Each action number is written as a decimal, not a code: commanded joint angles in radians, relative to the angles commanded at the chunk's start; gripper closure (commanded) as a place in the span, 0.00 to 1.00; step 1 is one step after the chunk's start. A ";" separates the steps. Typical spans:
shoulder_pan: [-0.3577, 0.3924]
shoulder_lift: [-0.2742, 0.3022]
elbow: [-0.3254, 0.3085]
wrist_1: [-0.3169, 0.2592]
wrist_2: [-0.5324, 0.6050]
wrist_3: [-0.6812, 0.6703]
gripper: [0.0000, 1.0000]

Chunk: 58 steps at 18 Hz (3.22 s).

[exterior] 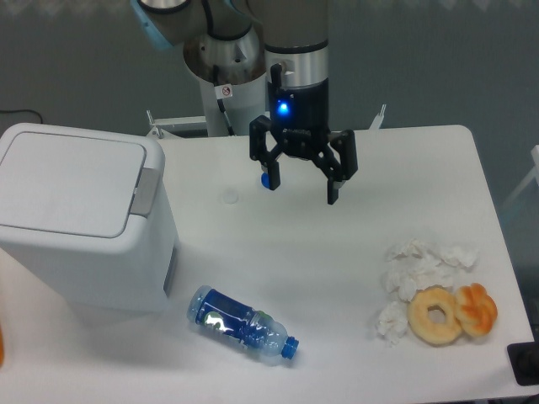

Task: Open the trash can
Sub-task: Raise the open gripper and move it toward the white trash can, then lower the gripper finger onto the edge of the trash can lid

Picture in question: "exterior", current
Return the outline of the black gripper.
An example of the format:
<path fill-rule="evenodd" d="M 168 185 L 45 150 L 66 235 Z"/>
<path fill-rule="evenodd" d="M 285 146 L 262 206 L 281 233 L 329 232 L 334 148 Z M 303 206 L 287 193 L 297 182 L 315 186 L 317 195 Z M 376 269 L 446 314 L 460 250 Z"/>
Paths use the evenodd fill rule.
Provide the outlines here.
<path fill-rule="evenodd" d="M 249 156 L 260 162 L 269 190 L 280 186 L 281 153 L 314 161 L 327 178 L 327 203 L 333 205 L 339 189 L 358 170 L 355 133 L 329 133 L 327 79 L 309 86 L 287 87 L 281 63 L 271 66 L 269 74 L 270 118 L 260 115 L 249 124 Z M 268 133 L 276 142 L 271 150 L 266 142 Z"/>

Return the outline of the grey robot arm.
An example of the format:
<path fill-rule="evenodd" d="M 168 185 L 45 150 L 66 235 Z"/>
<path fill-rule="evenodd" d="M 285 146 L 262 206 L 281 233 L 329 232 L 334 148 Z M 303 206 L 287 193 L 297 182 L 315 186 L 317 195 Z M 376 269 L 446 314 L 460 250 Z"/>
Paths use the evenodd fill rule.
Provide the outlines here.
<path fill-rule="evenodd" d="M 158 49 L 183 48 L 198 80 L 209 136 L 247 136 L 264 185 L 280 186 L 279 157 L 312 162 L 327 199 L 358 168 L 355 135 L 331 131 L 325 1 L 135 1 Z"/>

